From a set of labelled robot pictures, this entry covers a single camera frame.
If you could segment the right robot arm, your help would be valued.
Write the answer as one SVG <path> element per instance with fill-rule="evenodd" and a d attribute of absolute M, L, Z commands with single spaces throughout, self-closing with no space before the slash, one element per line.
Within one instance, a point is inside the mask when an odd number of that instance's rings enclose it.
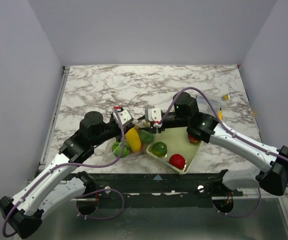
<path fill-rule="evenodd" d="M 214 182 L 214 191 L 225 196 L 240 188 L 262 188 L 282 196 L 288 186 L 288 147 L 269 146 L 228 127 L 217 117 L 199 111 L 195 98 L 187 92 L 173 97 L 174 112 L 158 116 L 163 129 L 185 127 L 197 140 L 225 148 L 253 166 L 249 169 L 227 170 Z"/>

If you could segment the clear zip top bag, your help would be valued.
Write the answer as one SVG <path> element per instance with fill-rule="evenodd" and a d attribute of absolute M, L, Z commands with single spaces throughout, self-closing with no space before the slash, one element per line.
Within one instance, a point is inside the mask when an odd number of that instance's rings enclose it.
<path fill-rule="evenodd" d="M 155 134 L 150 132 L 151 127 L 148 122 L 138 121 L 128 133 L 125 134 L 125 147 L 121 158 L 143 154 L 146 148 L 155 139 Z M 114 137 L 106 146 L 103 159 L 115 160 L 122 150 L 122 137 Z"/>

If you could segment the green bell pepper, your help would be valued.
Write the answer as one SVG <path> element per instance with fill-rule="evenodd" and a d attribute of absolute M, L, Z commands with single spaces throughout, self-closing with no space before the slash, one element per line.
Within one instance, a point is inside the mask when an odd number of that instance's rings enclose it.
<path fill-rule="evenodd" d="M 150 133 L 150 132 L 145 131 L 145 130 L 140 130 L 138 132 L 138 134 L 139 134 L 139 138 L 140 138 L 141 142 L 144 143 L 144 144 L 148 144 L 149 145 L 154 140 L 154 135 L 152 133 Z"/>

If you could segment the yellow lemon toy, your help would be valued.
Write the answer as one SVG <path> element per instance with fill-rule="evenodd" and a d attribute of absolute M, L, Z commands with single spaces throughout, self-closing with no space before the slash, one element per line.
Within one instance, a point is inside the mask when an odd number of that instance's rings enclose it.
<path fill-rule="evenodd" d="M 126 141 L 129 144 L 131 150 L 133 152 L 138 152 L 141 150 L 141 140 L 139 138 L 139 134 L 135 128 L 130 129 L 126 135 Z"/>

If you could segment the green watermelon toy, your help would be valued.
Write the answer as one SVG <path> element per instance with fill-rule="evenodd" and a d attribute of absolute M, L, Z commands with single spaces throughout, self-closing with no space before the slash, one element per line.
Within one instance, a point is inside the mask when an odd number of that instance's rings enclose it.
<path fill-rule="evenodd" d="M 114 153 L 114 155 L 116 157 L 118 157 L 120 155 L 120 153 L 121 153 L 121 150 L 122 150 L 122 143 L 116 141 L 112 145 L 111 150 Z M 121 158 L 125 158 L 125 157 L 129 156 L 130 154 L 131 154 L 131 148 L 130 148 L 128 143 L 125 143 L 124 151 L 123 151 L 123 154 L 122 154 Z"/>

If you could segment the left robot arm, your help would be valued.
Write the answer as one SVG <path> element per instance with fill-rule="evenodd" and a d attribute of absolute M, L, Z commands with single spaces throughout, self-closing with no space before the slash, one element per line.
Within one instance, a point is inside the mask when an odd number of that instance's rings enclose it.
<path fill-rule="evenodd" d="M 4 218 L 2 234 L 10 225 L 22 239 L 30 237 L 42 224 L 46 209 L 42 204 L 51 204 L 46 198 L 56 186 L 94 154 L 94 149 L 105 141 L 122 136 L 133 127 L 133 116 L 122 108 L 115 107 L 110 121 L 105 123 L 103 115 L 96 111 L 88 112 L 79 123 L 79 129 L 69 137 L 52 162 L 23 190 L 12 197 L 0 199 L 0 212 Z"/>

